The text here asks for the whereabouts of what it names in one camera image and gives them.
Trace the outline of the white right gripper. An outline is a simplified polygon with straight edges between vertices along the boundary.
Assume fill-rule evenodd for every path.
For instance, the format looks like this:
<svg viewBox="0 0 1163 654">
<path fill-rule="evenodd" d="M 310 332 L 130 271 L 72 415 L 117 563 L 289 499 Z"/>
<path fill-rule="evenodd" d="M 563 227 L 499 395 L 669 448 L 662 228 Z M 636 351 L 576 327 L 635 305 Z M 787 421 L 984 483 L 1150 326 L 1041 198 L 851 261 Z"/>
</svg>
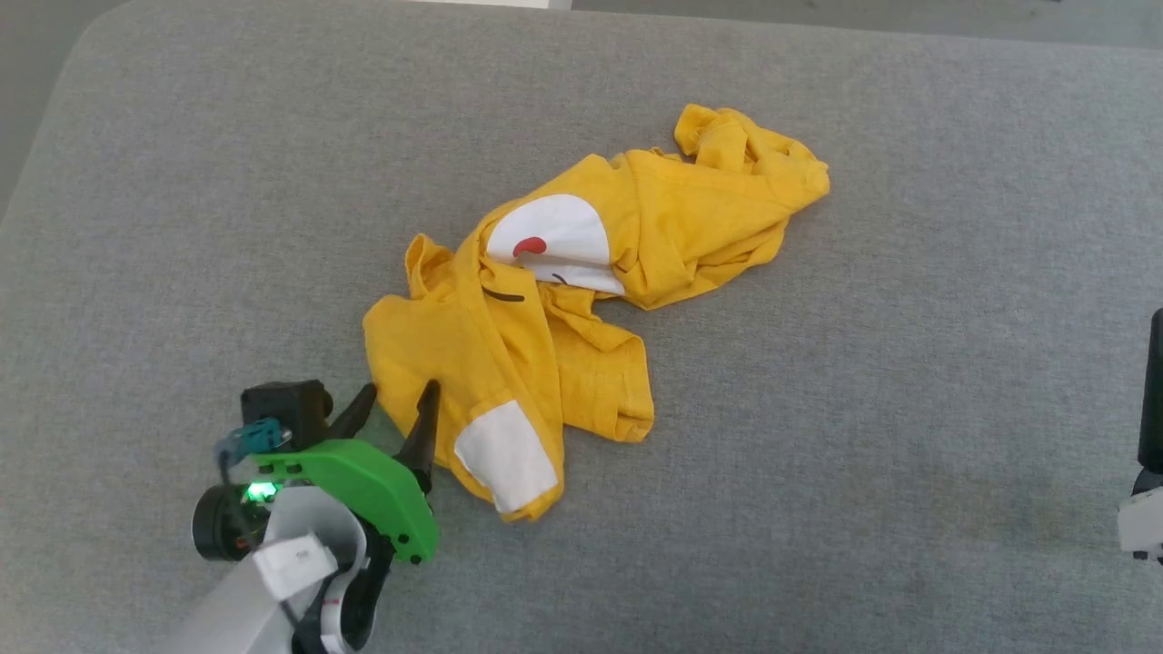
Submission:
<svg viewBox="0 0 1163 654">
<path fill-rule="evenodd" d="M 1163 475 L 1163 310 L 1155 311 L 1150 320 L 1139 464 Z M 1118 546 L 1139 561 L 1163 562 L 1163 489 L 1130 496 L 1118 505 Z"/>
</svg>

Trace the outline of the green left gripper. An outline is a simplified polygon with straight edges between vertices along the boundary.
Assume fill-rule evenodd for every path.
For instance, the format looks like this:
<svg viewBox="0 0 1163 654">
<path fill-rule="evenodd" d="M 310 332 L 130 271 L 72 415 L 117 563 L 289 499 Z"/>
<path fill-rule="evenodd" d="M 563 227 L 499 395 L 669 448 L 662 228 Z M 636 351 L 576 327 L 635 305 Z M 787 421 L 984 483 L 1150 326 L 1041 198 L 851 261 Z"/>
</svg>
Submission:
<svg viewBox="0 0 1163 654">
<path fill-rule="evenodd" d="M 374 382 L 328 422 L 324 439 L 304 452 L 262 452 L 256 464 L 271 479 L 309 481 L 391 540 L 395 555 L 420 564 L 431 560 L 440 529 L 427 497 L 431 492 L 433 456 L 438 433 L 441 384 L 428 381 L 418 401 L 418 418 L 392 458 L 371 443 L 354 439 L 377 401 Z"/>
</svg>

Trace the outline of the yellow T-shirt with white patches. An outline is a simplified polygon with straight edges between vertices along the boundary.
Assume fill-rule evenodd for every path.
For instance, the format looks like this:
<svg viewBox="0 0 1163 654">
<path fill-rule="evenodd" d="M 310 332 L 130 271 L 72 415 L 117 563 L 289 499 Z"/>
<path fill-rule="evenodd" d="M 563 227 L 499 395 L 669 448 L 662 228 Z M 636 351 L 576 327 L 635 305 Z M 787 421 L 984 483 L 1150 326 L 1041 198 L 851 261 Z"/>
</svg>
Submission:
<svg viewBox="0 0 1163 654">
<path fill-rule="evenodd" d="M 582 158 L 491 211 L 457 249 L 419 234 L 407 293 L 363 319 L 368 363 L 395 425 L 438 381 L 436 462 L 507 521 L 561 499 L 565 428 L 615 442 L 655 422 L 643 339 L 595 312 L 659 310 L 780 253 L 789 220 L 830 191 L 830 168 L 743 113 L 690 104 L 677 152 Z"/>
</svg>

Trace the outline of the grey fabric sofa cushion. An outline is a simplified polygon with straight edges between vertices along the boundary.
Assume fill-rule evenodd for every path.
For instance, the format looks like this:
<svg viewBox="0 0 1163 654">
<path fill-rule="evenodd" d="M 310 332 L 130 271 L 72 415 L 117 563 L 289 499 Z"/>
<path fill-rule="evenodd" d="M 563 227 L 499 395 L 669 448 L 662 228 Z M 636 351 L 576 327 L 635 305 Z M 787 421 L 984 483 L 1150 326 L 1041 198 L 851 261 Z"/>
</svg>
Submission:
<svg viewBox="0 0 1163 654">
<path fill-rule="evenodd" d="M 257 382 L 368 378 L 416 234 L 728 106 L 830 168 L 637 332 L 643 443 L 506 524 L 433 481 L 368 654 L 1163 654 L 1121 553 L 1163 306 L 1163 51 L 480 5 L 136 0 L 0 218 L 0 654 L 159 654 Z"/>
</svg>

